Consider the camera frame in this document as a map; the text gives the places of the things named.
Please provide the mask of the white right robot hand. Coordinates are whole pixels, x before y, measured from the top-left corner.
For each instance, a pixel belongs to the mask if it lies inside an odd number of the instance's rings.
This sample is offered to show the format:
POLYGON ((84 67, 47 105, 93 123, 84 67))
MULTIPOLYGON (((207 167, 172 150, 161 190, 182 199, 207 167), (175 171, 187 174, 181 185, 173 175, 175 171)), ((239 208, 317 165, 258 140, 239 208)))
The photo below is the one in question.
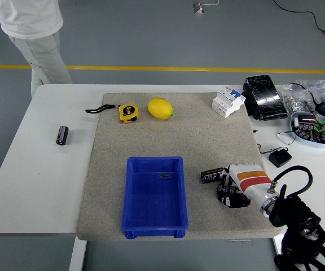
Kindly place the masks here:
POLYGON ((233 164, 223 169, 217 199, 225 206, 247 207, 253 200, 262 213, 268 213, 277 198, 275 184, 258 164, 233 164))

